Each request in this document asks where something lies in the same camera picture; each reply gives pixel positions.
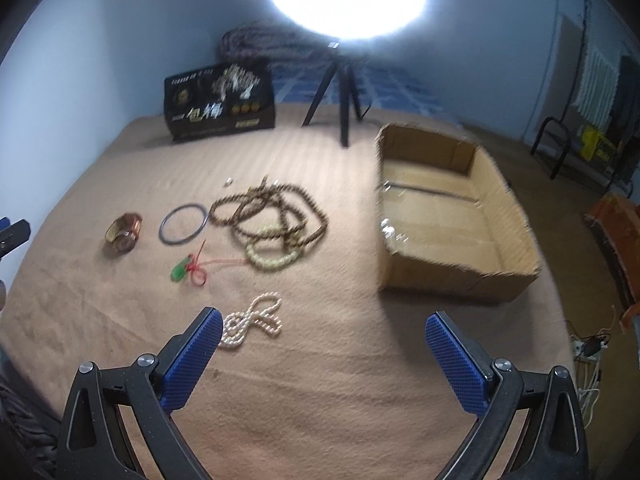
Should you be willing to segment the long brown wooden bead mala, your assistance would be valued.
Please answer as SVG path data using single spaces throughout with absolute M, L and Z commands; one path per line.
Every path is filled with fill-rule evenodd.
M 229 228 L 247 243 L 279 242 L 285 250 L 305 249 L 328 232 L 329 217 L 301 185 L 262 183 L 212 203 L 208 220 Z

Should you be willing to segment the yellow box on rack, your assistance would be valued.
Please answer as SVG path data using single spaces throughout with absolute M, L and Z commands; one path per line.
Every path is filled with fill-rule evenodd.
M 580 140 L 582 147 L 579 150 L 579 155 L 585 162 L 598 162 L 607 165 L 614 160 L 617 154 L 615 145 L 592 125 L 586 125 L 582 129 Z

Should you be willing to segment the black tripod stand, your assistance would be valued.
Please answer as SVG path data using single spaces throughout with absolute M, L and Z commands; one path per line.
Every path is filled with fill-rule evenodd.
M 324 72 L 318 89 L 314 94 L 310 107 L 307 110 L 302 126 L 307 127 L 314 119 L 326 92 L 334 79 L 337 80 L 338 108 L 340 109 L 340 143 L 342 148 L 349 148 L 349 113 L 354 110 L 357 122 L 362 122 L 369 110 L 364 110 L 361 105 L 360 92 L 357 84 L 354 64 L 356 58 L 345 53 L 341 44 L 332 41 L 328 44 L 330 64 Z

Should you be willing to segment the white striped hanging cloth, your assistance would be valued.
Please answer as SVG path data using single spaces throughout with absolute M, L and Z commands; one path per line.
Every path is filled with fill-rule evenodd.
M 573 106 L 589 125 L 603 130 L 610 117 L 617 90 L 618 68 L 599 49 L 589 47 Z

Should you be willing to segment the black gift box gold print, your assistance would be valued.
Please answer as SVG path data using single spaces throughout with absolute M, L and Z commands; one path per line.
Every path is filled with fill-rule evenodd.
M 272 76 L 265 58 L 239 58 L 164 80 L 171 139 L 186 142 L 276 125 Z

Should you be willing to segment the tan blanket on bed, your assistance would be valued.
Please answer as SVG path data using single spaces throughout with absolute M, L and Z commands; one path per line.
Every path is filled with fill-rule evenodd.
M 157 352 L 204 307 L 244 310 L 264 292 L 282 299 L 283 330 L 251 330 L 210 360 L 175 421 L 216 479 L 431 479 L 473 423 L 424 340 L 444 310 L 492 356 L 521 370 L 570 365 L 552 275 L 510 304 L 460 304 L 378 291 L 376 154 L 390 122 L 454 133 L 436 120 L 374 110 L 342 148 L 333 108 L 314 126 L 288 104 L 276 128 L 172 143 L 162 118 L 122 130 L 32 240 L 1 315 L 1 343 L 17 369 L 62 412 L 77 367 L 103 368 Z M 224 185 L 232 178 L 232 185 Z M 239 264 L 230 233 L 206 226 L 193 243 L 205 285 L 171 281 L 188 253 L 157 237 L 172 208 L 243 191 L 263 178 L 306 188 L 329 217 L 319 247 L 294 266 L 260 273 Z M 117 255 L 104 235 L 126 212 L 142 217 L 136 247 Z

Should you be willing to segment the blue patterned bed sheet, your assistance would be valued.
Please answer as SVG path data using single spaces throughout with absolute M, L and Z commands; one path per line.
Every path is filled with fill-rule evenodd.
M 306 103 L 314 99 L 329 62 L 272 62 L 274 100 L 280 103 Z M 427 85 L 403 68 L 367 60 L 354 66 L 360 102 L 364 108 L 397 110 L 421 115 L 460 127 L 453 114 L 445 110 Z

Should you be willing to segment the black metal clothes rack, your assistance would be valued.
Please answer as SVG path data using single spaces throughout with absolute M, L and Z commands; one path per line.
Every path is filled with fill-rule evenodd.
M 589 124 L 573 103 L 589 47 L 599 49 L 620 73 L 610 117 L 600 130 L 617 148 L 607 165 L 585 162 L 579 155 L 582 129 Z M 634 192 L 639 166 L 639 40 L 608 0 L 578 0 L 575 13 L 556 14 L 549 75 L 527 142 L 550 180 L 568 177 L 599 185 L 605 192 Z

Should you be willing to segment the open cardboard box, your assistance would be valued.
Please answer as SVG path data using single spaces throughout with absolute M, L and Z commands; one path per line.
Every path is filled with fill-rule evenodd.
M 480 144 L 388 124 L 376 154 L 381 288 L 498 304 L 536 281 L 541 256 L 526 213 Z

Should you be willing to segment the orange cloth covered table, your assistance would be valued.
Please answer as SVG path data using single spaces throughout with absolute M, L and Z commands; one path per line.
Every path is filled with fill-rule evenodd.
M 584 214 L 584 220 L 613 252 L 614 268 L 623 284 L 620 324 L 624 330 L 632 330 L 639 315 L 639 206 L 625 196 L 607 192 Z

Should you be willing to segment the dark thin bangle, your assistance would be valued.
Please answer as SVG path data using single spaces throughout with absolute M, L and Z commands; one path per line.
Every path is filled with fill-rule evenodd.
M 171 209 L 160 222 L 158 239 L 167 246 L 179 246 L 197 238 L 206 227 L 207 208 L 187 203 Z

